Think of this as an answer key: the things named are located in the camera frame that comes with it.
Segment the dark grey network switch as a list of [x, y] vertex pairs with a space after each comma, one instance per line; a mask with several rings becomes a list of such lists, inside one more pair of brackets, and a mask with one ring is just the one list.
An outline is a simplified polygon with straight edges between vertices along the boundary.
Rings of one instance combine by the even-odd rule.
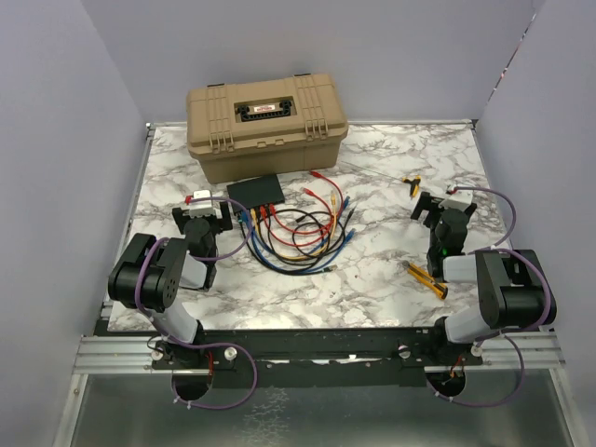
[[247, 210], [285, 202], [285, 196], [276, 174], [231, 183], [226, 186], [226, 189], [229, 197]]

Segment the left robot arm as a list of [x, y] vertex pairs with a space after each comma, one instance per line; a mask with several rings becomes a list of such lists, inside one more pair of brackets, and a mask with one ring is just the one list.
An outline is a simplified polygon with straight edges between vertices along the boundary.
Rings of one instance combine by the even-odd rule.
[[[213, 369], [211, 348], [197, 339], [202, 324], [177, 298], [178, 289], [208, 291], [219, 254], [216, 237], [232, 229], [229, 205], [187, 198], [172, 210], [181, 235], [159, 239], [137, 233], [120, 255], [109, 278], [108, 295], [146, 317], [160, 336], [148, 343], [154, 361]], [[178, 340], [168, 341], [169, 335]]]

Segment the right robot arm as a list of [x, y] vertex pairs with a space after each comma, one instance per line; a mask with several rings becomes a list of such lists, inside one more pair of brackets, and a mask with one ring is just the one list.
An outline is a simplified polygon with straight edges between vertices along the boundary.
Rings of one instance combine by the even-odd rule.
[[473, 284], [477, 302], [439, 318], [427, 342], [427, 353], [439, 364], [461, 365], [491, 338], [533, 332], [552, 323], [557, 304], [533, 250], [512, 250], [500, 242], [471, 252], [465, 250], [469, 221], [477, 209], [474, 188], [455, 186], [444, 196], [421, 193], [411, 217], [429, 231], [427, 265], [407, 264], [408, 272], [446, 298], [455, 283]]

